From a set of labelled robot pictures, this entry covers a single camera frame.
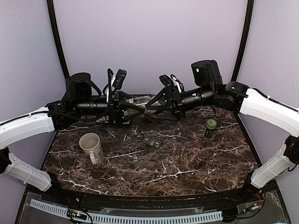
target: green can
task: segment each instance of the green can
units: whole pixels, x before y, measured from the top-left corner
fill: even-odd
[[[211,139],[216,126],[217,126],[217,122],[214,119],[207,120],[205,132],[204,132],[204,139],[206,140]]]

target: black frame pole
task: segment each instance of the black frame pole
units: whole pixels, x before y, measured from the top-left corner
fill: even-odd
[[[253,3],[254,3],[254,0],[247,1],[245,22],[244,22],[240,47],[239,47],[239,51],[238,51],[238,56],[237,56],[237,59],[235,62],[235,68],[234,68],[234,72],[233,72],[231,81],[237,80],[238,74],[240,71],[241,63],[242,63],[244,52],[245,52],[246,42],[247,42],[247,38],[248,38],[249,28],[250,28],[250,22],[251,22],[251,17],[252,17],[252,12],[253,12]]]
[[[54,41],[55,41],[56,50],[57,50],[57,53],[58,53],[60,65],[61,65],[62,71],[64,73],[64,77],[67,78],[67,77],[70,77],[70,73],[69,73],[69,70],[68,70],[67,65],[66,65],[66,60],[65,60],[65,57],[64,57],[64,51],[62,49],[62,44],[61,44],[61,41],[60,41],[60,36],[59,36],[57,20],[56,20],[56,16],[55,16],[55,9],[54,9],[53,0],[47,0],[47,5],[48,5],[49,18],[50,18],[51,27],[52,27],[52,33],[53,33],[53,37],[54,37]]]

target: can lid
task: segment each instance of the can lid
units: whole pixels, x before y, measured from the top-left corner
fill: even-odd
[[[209,119],[206,122],[206,126],[207,126],[207,128],[215,129],[217,126],[217,122],[214,119]]]

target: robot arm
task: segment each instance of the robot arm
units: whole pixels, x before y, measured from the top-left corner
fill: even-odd
[[[34,135],[63,130],[82,120],[81,115],[102,114],[102,117],[108,117],[109,122],[122,124],[142,114],[144,109],[126,102],[132,96],[117,91],[121,89],[126,73],[124,70],[119,70],[115,76],[112,75],[114,81],[111,82],[109,89],[114,87],[114,91],[111,91],[113,98],[101,96],[101,91],[91,81],[88,73],[78,73],[67,78],[66,94],[61,101],[47,104],[15,119],[0,122],[0,174],[13,176],[41,191],[59,187],[60,183],[54,174],[38,170],[23,162],[9,151],[8,146]],[[92,87],[98,92],[98,96],[92,96]],[[128,108],[138,113],[126,116],[125,112]]]
[[[48,108],[42,107],[24,118],[0,126],[0,173],[13,176],[24,184],[31,184],[42,191],[51,187],[50,175],[23,162],[9,152],[7,147],[34,135],[55,131],[52,118],[46,113],[37,113],[46,111],[49,111]]]
[[[287,168],[299,164],[298,109],[238,82],[223,85],[216,61],[200,61],[193,63],[191,67],[199,88],[180,93],[175,85],[171,85],[170,80],[165,80],[167,76],[161,76],[160,80],[165,87],[147,104],[147,109],[157,110],[156,113],[170,110],[172,116],[180,120],[185,117],[185,111],[203,105],[215,105],[234,113],[264,120],[290,134],[285,144],[266,164],[247,176],[241,197],[254,195]],[[160,108],[153,105],[159,101],[169,104]]]

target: zip tie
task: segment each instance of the zip tie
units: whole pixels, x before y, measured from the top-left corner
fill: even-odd
[[[24,181],[24,184],[27,183],[27,181],[30,179],[30,177],[32,176],[32,166],[29,165],[29,168],[30,168],[30,175],[29,177]]]
[[[257,206],[252,207],[251,210],[254,211],[255,209],[258,209],[258,208],[259,208],[259,206],[257,205]]]

